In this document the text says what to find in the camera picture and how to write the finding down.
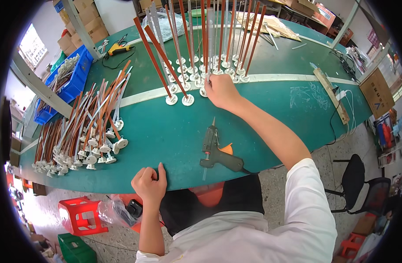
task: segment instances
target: green workbench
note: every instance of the green workbench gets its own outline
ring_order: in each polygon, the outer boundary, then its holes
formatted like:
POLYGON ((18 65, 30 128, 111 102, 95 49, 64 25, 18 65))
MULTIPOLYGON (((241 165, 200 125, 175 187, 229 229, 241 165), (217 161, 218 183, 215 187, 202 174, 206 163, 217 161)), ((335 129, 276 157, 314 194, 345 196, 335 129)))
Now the green workbench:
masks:
MULTIPOLYGON (((282 20, 295 33, 326 44, 332 39, 307 27, 282 20)), ((124 29, 109 36, 109 45, 128 34, 126 41, 138 39, 135 26, 124 29)), ((195 49, 198 47, 198 34, 194 31, 195 49)), ((292 50, 302 43, 292 39, 276 39, 277 51, 261 37, 258 39, 255 54, 252 59, 250 75, 264 74, 296 74, 313 75, 309 65, 313 62, 330 77, 341 79, 336 83, 342 90, 350 89, 354 95, 356 123, 360 124, 372 115, 371 110, 357 85, 346 84, 350 77, 341 67, 339 59, 330 54, 330 49, 313 41, 302 39, 306 46, 292 50)), ((184 36, 179 37, 181 54, 188 60, 188 50, 184 36)), ((165 43, 168 58, 173 61, 175 70, 177 65, 176 52, 173 41, 165 43)), ((104 63, 116 66, 129 53, 109 58, 104 63)), ((148 57, 142 42, 135 44, 135 54, 130 57, 131 77, 124 92, 124 98, 141 92, 162 87, 155 68, 148 57)), ((93 63, 86 81, 85 90, 89 90, 92 83, 100 84, 102 79, 113 81, 122 69, 127 59, 112 70, 102 66, 102 60, 93 63)), ((330 127, 330 118, 335 107, 327 93, 318 81, 267 81, 250 82, 236 85, 243 97, 291 128, 307 145, 310 151, 315 150, 334 140, 330 127)), ((177 93, 178 103, 168 106, 164 97, 145 100, 120 108, 120 117, 125 125, 120 134, 129 140, 129 145, 115 155, 117 162, 113 164, 96 164, 96 171, 86 170, 85 166, 79 171, 69 171, 65 176, 48 177, 44 173, 35 173, 31 167, 34 162, 36 146, 25 151, 20 158, 22 177, 43 185, 62 189, 98 192, 98 193, 133 193, 131 180, 141 167, 157 167, 163 162, 167 170, 168 190, 196 187, 215 182, 230 180, 244 174, 234 173, 217 164, 208 169, 206 180, 203 181, 204 169, 199 160, 205 155, 201 151, 205 131, 216 118, 219 130, 220 146, 232 144, 233 153, 241 157, 247 170, 256 172, 279 165, 281 162, 269 150, 267 145, 243 120, 229 112, 216 108, 208 98, 199 95, 199 90, 189 92, 195 97, 190 107, 181 103, 182 93, 177 93)), ((352 127, 352 113, 348 105, 346 111, 351 117, 349 126, 352 127)), ((336 137, 347 131, 347 126, 341 123, 336 113, 332 119, 332 126, 336 137)), ((40 128, 36 130, 34 139, 38 137, 40 128)))

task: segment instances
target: white shirt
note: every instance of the white shirt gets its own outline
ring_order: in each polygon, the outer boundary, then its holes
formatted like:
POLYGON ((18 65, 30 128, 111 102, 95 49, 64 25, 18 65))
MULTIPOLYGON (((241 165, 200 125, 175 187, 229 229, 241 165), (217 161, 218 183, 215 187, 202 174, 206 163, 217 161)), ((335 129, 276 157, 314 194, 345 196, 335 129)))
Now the white shirt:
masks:
POLYGON ((331 262, 337 231, 319 172, 303 159, 287 173, 284 225, 258 212, 220 212, 173 236, 169 253, 136 262, 331 262))

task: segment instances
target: black office chair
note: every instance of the black office chair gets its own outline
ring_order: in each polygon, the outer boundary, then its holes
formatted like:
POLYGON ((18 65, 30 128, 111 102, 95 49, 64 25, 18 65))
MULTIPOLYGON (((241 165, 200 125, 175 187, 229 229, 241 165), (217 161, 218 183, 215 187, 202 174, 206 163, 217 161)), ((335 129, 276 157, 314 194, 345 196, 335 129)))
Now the black office chair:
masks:
POLYGON ((379 177, 365 182, 365 166, 357 154, 352 155, 350 160, 333 160, 333 162, 348 162, 348 164, 341 180, 343 192, 324 189, 325 192, 344 197, 346 200, 346 206, 343 209, 331 210, 331 213, 347 212, 349 214, 358 214, 369 212, 376 216, 381 216, 390 191, 391 180, 379 177), (350 210, 355 206, 364 183, 369 184, 365 202, 361 209, 351 212, 350 210))

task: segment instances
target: person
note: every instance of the person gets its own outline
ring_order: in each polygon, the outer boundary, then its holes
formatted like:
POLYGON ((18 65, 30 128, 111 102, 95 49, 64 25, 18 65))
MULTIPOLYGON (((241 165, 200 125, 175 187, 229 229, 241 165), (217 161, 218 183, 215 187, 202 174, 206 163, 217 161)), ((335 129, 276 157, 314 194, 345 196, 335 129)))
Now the person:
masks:
POLYGON ((288 169, 284 225, 269 230, 258 174, 226 181, 217 206, 206 208, 188 189, 166 192, 158 175, 142 168, 132 187, 143 212, 136 262, 331 262, 335 220, 308 148, 286 125, 236 90, 230 76, 205 82, 210 101, 247 122, 288 169), (158 212, 173 242, 165 255, 158 212))

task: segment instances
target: pile of strips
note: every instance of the pile of strips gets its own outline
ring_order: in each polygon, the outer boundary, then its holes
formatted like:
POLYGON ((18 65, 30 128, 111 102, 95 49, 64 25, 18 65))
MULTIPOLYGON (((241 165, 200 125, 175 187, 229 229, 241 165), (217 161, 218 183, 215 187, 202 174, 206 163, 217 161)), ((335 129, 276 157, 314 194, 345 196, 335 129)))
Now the pile of strips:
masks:
POLYGON ((125 74, 130 62, 109 86, 103 79, 100 88, 93 83, 85 95, 81 92, 68 121, 63 117, 42 127, 32 164, 35 172, 45 172, 50 177, 63 176, 69 169, 77 170, 82 165, 96 170, 96 162, 110 164, 116 161, 112 152, 117 155, 128 145, 128 140, 121 138, 118 131, 124 125, 119 118, 119 103, 131 75, 132 67, 125 74))

